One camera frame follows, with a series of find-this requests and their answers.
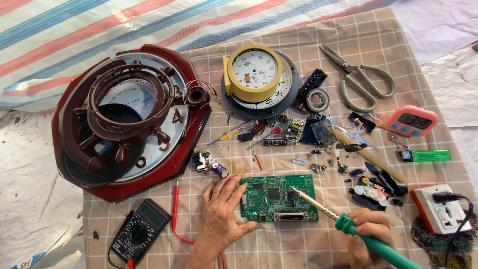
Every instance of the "hand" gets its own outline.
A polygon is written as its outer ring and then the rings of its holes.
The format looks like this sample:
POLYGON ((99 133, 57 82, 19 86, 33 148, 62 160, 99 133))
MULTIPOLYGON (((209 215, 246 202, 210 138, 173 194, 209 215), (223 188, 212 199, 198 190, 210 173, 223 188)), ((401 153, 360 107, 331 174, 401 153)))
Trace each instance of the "hand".
MULTIPOLYGON (((383 211, 370 211, 368 208, 360 208, 347 214, 357 226, 360 235, 373 236, 385 244, 395 248, 395 242, 391 235, 390 219, 383 211)), ((351 269, 383 269, 388 262, 369 251, 360 236, 352 236, 348 244, 351 269)))
POLYGON ((235 187, 240 175, 221 179, 215 186, 209 186, 203 194, 203 212, 195 246, 206 258, 216 259, 224 249, 258 228, 259 223, 248 221, 238 225, 234 210, 246 191, 247 183, 235 187))

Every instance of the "digital multimeter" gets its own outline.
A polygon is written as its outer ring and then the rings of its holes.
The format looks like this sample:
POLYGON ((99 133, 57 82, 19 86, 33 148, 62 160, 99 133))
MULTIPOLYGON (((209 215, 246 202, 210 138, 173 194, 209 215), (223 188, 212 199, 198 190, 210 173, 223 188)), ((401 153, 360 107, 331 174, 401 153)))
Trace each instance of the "digital multimeter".
POLYGON ((438 124, 438 114, 413 105, 399 107, 391 115, 387 127, 406 136, 422 136, 438 124))
POLYGON ((148 198, 126 218, 109 248, 125 263, 133 260, 137 266, 170 220, 171 215, 148 198))

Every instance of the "pink timer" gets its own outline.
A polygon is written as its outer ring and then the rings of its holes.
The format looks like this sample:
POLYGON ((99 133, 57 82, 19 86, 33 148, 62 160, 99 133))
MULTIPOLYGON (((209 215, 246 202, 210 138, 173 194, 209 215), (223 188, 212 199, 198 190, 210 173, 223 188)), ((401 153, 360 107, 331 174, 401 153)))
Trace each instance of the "pink timer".
POLYGON ((391 115, 387 127, 406 136, 426 135, 438 124, 438 115, 413 105, 399 107, 391 115))

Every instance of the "yellow clock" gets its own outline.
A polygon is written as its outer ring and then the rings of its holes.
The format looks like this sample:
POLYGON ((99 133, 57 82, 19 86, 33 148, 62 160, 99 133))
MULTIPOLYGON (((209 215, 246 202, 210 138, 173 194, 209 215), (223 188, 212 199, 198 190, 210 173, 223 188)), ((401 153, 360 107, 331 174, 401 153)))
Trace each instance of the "yellow clock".
POLYGON ((247 45, 230 58, 223 56, 226 94, 258 103, 272 96, 279 86, 282 73, 281 57, 262 45, 247 45))

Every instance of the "screwdriver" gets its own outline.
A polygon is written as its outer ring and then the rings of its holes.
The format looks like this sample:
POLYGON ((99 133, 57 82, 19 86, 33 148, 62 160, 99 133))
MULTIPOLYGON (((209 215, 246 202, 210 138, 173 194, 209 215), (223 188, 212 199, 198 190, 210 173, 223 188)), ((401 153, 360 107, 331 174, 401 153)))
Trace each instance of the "screwdriver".
POLYGON ((270 131, 265 137, 261 138, 259 141, 257 141, 256 143, 250 145, 247 149, 250 149, 251 147, 255 146, 257 143, 260 143, 261 141, 263 141, 264 139, 266 139, 267 137, 271 136, 271 135, 275 135, 275 134, 278 134, 282 131, 282 128, 285 128, 288 123, 284 123, 284 124, 281 124, 279 127, 275 128, 274 130, 270 131))
POLYGON ((239 132, 242 132, 244 130, 249 130, 250 128, 256 126, 259 124, 259 121, 258 120, 252 120, 252 121, 248 121, 246 123, 243 123, 241 125, 239 125, 236 129, 234 130, 231 130, 229 132, 227 132, 225 135, 221 136, 220 138, 214 140, 213 142, 207 144, 208 146, 216 143, 216 142, 219 142, 219 141, 224 141, 228 138, 231 138, 234 134, 236 133, 239 133, 239 132))
POLYGON ((309 202, 311 205, 316 207, 318 210, 322 211, 327 217, 331 218, 335 221, 335 228, 339 231, 344 232, 345 234, 349 235, 358 235, 360 236, 365 244, 367 245, 370 250, 377 253, 380 257, 384 260, 392 264, 398 269, 423 269, 423 267, 417 265, 416 263, 412 262, 411 260, 407 259, 404 255, 400 252, 393 249, 391 246, 383 243, 382 241, 376 239, 375 237, 371 236, 364 236, 359 235, 355 229, 357 226, 353 223, 352 219, 347 217, 345 213, 342 213, 337 216, 332 211, 328 210, 326 207, 321 205, 319 202, 314 200, 312 197, 308 196, 307 194, 299 191, 298 189, 292 187, 294 191, 296 191, 299 196, 301 196, 304 200, 309 202))

